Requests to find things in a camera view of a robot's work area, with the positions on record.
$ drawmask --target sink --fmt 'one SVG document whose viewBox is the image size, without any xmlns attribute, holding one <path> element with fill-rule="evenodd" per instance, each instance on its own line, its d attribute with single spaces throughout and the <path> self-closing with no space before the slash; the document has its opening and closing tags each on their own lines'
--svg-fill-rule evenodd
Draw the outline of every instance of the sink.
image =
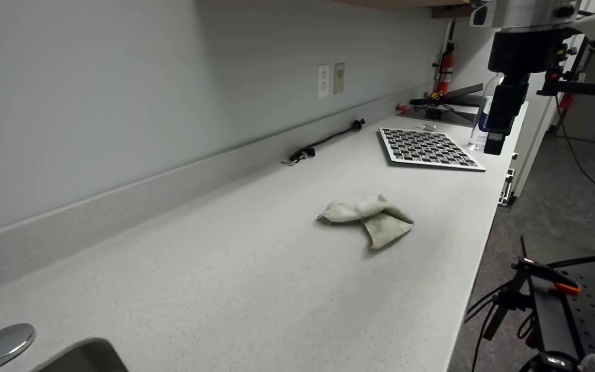
<svg viewBox="0 0 595 372">
<path fill-rule="evenodd" d="M 59 354 L 33 372 L 128 372 L 105 338 L 88 338 Z"/>
</svg>

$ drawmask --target cabinet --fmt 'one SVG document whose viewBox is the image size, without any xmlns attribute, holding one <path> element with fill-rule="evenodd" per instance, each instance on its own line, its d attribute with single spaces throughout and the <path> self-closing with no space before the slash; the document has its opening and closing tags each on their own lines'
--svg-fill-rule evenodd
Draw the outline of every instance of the cabinet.
<svg viewBox="0 0 595 372">
<path fill-rule="evenodd" d="M 338 0 L 338 3 L 372 6 L 372 9 L 462 6 L 462 5 L 469 5 L 469 0 Z"/>
</svg>

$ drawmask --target white countertop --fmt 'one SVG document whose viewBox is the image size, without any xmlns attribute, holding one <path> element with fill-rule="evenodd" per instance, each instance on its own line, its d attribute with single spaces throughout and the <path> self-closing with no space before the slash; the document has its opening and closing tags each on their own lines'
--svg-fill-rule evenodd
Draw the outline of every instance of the white countertop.
<svg viewBox="0 0 595 372">
<path fill-rule="evenodd" d="M 109 338 L 133 372 L 444 372 L 515 141 L 503 158 L 473 152 L 486 173 L 393 168 L 380 124 L 3 287 L 0 329 L 38 329 L 5 372 L 88 336 Z M 378 194 L 415 219 L 384 253 L 362 227 L 316 222 L 331 200 Z"/>
</svg>

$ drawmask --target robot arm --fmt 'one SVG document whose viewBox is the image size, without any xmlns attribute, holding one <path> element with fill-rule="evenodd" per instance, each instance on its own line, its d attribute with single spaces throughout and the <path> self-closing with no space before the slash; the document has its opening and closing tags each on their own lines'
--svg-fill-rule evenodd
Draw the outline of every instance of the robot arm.
<svg viewBox="0 0 595 372">
<path fill-rule="evenodd" d="M 578 19 L 576 0 L 489 0 L 473 13 L 473 24 L 499 27 L 487 69 L 504 81 L 487 116 L 486 152 L 500 154 L 529 89 L 529 74 L 563 70 L 565 42 L 581 31 L 595 39 L 595 15 Z M 594 93 L 581 83 L 545 83 L 543 93 Z"/>
</svg>

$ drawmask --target electrical outlet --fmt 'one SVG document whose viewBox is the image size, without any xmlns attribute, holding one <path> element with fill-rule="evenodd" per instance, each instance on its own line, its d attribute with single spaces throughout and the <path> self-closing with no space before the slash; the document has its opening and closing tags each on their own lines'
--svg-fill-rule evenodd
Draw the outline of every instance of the electrical outlet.
<svg viewBox="0 0 595 372">
<path fill-rule="evenodd" d="M 334 83 L 333 83 L 333 96 L 343 96 L 345 86 L 345 62 L 334 64 Z"/>
<path fill-rule="evenodd" d="M 318 67 L 318 98 L 331 98 L 333 96 L 333 69 L 331 67 Z"/>
</svg>

